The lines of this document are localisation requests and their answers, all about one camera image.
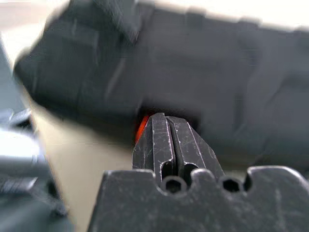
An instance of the beige floor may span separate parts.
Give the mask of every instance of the beige floor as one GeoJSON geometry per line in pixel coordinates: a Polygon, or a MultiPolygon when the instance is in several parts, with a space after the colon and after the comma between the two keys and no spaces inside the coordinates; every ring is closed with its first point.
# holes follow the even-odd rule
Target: beige floor
{"type": "MultiPolygon", "coordinates": [[[[0,3],[0,31],[8,59],[13,65],[17,55],[30,47],[39,37],[46,17],[66,0],[52,4],[0,3]]],[[[226,16],[236,21],[240,16],[262,19],[263,24],[287,28],[309,26],[309,2],[259,0],[170,0],[188,7],[203,6],[209,16],[226,16]]],[[[47,158],[53,168],[76,231],[87,228],[98,186],[104,170],[131,168],[129,147],[112,145],[106,137],[73,122],[61,121],[44,109],[31,104],[33,116],[46,147],[47,158]]]]}

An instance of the circular hole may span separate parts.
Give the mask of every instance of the circular hole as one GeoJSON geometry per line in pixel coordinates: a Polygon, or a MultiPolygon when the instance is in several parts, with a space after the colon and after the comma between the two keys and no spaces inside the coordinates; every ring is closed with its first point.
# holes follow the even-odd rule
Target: circular hole
{"type": "Polygon", "coordinates": [[[175,194],[187,190],[187,184],[178,176],[167,176],[163,179],[161,188],[164,191],[175,194]]]}
{"type": "Polygon", "coordinates": [[[229,192],[238,192],[239,184],[234,180],[225,180],[223,181],[223,188],[229,192]]]}

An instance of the black plastic part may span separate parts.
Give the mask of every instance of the black plastic part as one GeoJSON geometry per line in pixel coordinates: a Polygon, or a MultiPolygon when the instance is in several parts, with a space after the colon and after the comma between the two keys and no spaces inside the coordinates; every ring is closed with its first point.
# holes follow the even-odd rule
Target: black plastic part
{"type": "Polygon", "coordinates": [[[193,132],[183,119],[152,116],[133,150],[135,169],[105,172],[88,232],[308,231],[309,183],[303,176],[283,166],[251,167],[241,183],[224,175],[211,148],[193,132]],[[169,127],[176,132],[170,135],[169,127]],[[152,140],[158,135],[161,140],[152,140]],[[166,140],[173,141],[173,152],[166,140]],[[188,159],[198,167],[190,172],[190,186],[181,174],[158,182],[163,172],[156,165],[172,153],[176,169],[188,159]],[[152,170],[144,169],[150,163],[152,170]]]}
{"type": "Polygon", "coordinates": [[[32,98],[75,120],[127,125],[132,135],[141,111],[165,112],[193,121],[220,162],[309,169],[306,31],[147,3],[132,5],[137,17],[125,21],[126,7],[117,21],[92,0],[71,1],[17,62],[32,98]],[[132,43],[126,22],[136,18],[132,43]]]}
{"type": "Polygon", "coordinates": [[[54,201],[45,203],[45,197],[50,195],[63,205],[44,152],[0,41],[1,232],[74,231],[67,217],[53,215],[54,201]],[[34,198],[31,194],[37,192],[41,196],[34,198]]]}

